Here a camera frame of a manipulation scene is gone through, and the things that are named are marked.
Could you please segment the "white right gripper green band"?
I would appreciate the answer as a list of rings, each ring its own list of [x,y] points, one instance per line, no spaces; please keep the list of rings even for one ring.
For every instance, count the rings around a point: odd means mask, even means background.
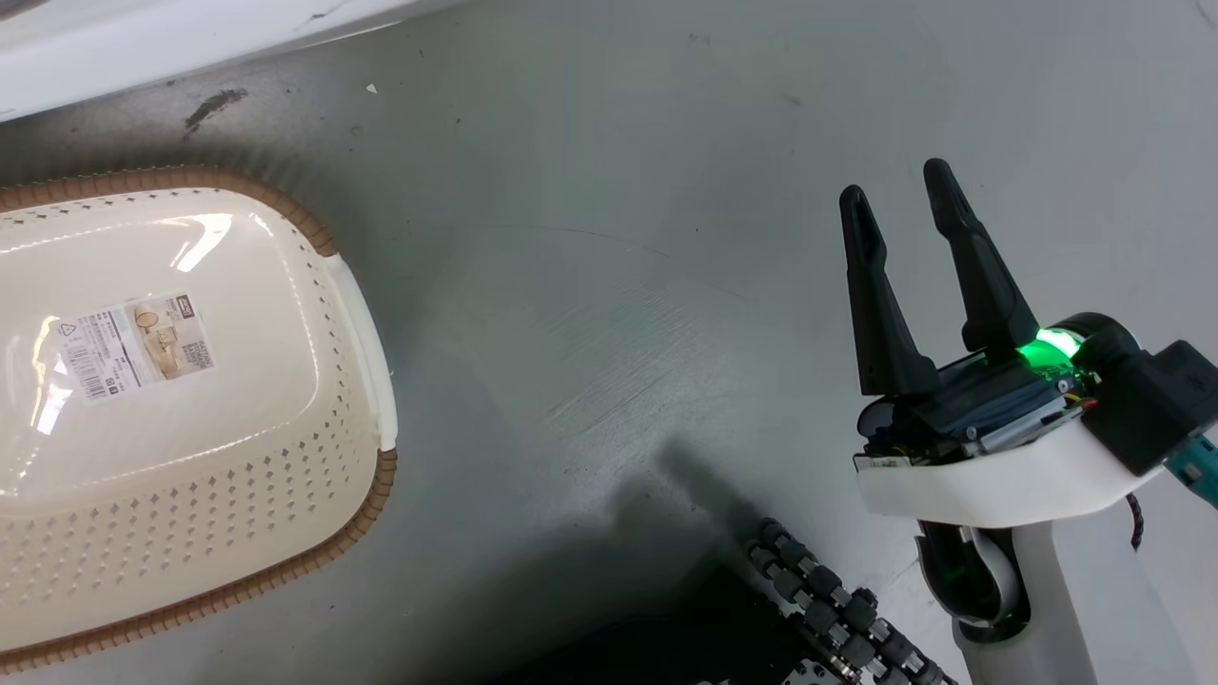
[[[882,396],[857,417],[857,489],[875,516],[1010,529],[1093,512],[1135,491],[1093,435],[1099,374],[1075,356],[1101,323],[1040,330],[948,161],[923,165],[935,230],[948,239],[971,352],[940,372],[920,352],[885,273],[888,250],[856,184],[839,196],[857,385]],[[1013,355],[991,363],[991,355]]]

